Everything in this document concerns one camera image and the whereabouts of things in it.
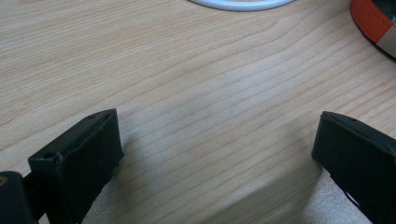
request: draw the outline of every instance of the wood grain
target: wood grain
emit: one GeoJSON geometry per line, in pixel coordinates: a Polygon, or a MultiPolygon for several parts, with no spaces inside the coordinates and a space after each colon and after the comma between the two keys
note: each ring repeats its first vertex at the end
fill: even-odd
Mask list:
{"type": "Polygon", "coordinates": [[[396,136],[395,61],[348,4],[1,1],[0,170],[116,107],[126,156],[85,223],[367,222],[310,158],[323,110],[396,136]]]}

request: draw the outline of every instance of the light wood surface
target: light wood surface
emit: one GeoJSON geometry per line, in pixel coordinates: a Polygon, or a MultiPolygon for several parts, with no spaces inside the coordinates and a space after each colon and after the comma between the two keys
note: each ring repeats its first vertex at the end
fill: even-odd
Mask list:
{"type": "Polygon", "coordinates": [[[116,107],[126,156],[84,223],[367,223],[310,157],[323,110],[396,137],[396,63],[348,5],[2,0],[0,170],[116,107]]]}

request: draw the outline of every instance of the white round object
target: white round object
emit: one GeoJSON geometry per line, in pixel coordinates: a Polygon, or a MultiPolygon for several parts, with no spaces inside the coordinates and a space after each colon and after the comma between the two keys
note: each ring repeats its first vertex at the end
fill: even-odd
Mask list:
{"type": "Polygon", "coordinates": [[[190,0],[194,3],[231,11],[258,11],[273,7],[281,7],[294,0],[261,0],[261,1],[227,1],[227,0],[190,0]]]}

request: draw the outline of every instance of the wooden table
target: wooden table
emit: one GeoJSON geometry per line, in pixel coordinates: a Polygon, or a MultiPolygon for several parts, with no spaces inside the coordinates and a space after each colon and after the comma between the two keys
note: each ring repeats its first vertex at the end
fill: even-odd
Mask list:
{"type": "Polygon", "coordinates": [[[367,223],[310,157],[323,110],[396,136],[396,63],[348,4],[1,1],[0,170],[115,107],[126,156],[84,223],[367,223]]]}

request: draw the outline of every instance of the small hole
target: small hole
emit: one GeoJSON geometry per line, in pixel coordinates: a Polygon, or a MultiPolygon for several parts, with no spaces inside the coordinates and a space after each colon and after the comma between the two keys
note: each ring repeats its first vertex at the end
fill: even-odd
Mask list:
{"type": "Polygon", "coordinates": [[[52,152],[47,152],[46,154],[44,154],[43,158],[48,159],[48,158],[52,158],[54,156],[55,156],[55,154],[53,154],[52,152]]]}
{"type": "Polygon", "coordinates": [[[0,176],[0,186],[6,184],[8,178],[6,176],[0,176]]]}

